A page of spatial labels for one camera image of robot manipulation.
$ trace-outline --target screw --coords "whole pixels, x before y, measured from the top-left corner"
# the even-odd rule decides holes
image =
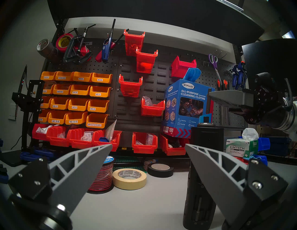
[[[256,161],[256,160],[251,160],[251,162],[254,163],[254,164],[259,164],[259,162]]]
[[[271,178],[275,181],[278,181],[278,176],[276,176],[276,175],[272,175]]]
[[[261,189],[262,188],[262,184],[260,182],[254,181],[252,183],[252,185],[256,188],[256,189]]]

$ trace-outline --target black electrical tape roll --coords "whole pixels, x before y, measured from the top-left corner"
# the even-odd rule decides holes
[[[173,167],[169,167],[166,164],[150,163],[148,165],[148,174],[153,177],[171,177],[173,175]]]

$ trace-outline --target light switch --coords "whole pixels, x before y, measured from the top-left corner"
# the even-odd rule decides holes
[[[9,105],[9,117],[10,120],[16,120],[17,119],[17,112],[18,112],[18,105],[16,104],[10,104]]]

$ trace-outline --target blue microfiber cloth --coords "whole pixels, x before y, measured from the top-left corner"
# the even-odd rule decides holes
[[[201,70],[198,68],[188,68],[183,80],[195,82],[201,75]]]

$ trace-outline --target red and black wire spool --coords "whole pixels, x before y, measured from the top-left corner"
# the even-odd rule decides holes
[[[112,183],[112,168],[113,168],[114,158],[112,156],[107,156],[104,161],[96,179],[88,190],[91,194],[103,194],[109,192],[113,189],[114,185]]]

